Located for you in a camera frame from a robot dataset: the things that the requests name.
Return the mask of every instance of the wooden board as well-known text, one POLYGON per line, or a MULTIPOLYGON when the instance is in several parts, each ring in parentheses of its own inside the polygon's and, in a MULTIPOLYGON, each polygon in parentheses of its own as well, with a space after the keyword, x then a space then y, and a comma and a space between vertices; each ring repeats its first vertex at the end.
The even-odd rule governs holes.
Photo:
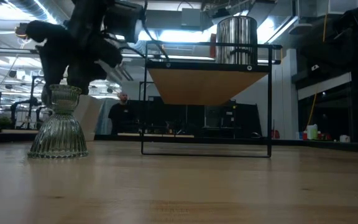
POLYGON ((221 105, 266 75, 232 72, 150 68, 150 75, 166 104, 221 105))
MULTIPOLYGON (((0 223, 358 223, 358 153, 274 146, 271 159, 141 156, 87 142, 81 159, 28 159, 0 144, 0 223)), ((154 150, 260 146, 159 143, 154 150)))

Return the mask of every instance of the metal cylinder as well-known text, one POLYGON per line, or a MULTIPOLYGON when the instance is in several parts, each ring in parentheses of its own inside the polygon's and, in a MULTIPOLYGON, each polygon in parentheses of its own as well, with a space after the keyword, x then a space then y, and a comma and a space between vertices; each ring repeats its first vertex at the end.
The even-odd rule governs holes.
POLYGON ((218 24, 216 35, 218 43, 252 44, 255 47, 220 47, 216 49, 217 63, 257 65, 258 37, 257 22, 247 16, 234 16, 218 24))

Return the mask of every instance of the person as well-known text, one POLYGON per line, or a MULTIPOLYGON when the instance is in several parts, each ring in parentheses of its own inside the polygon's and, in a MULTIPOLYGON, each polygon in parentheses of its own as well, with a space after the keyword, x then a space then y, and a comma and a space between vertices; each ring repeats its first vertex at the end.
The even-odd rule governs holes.
POLYGON ((109 119, 112 122, 111 134, 130 133, 135 128, 136 115, 134 108, 128 103, 128 95, 121 92, 119 102, 110 109, 109 119))

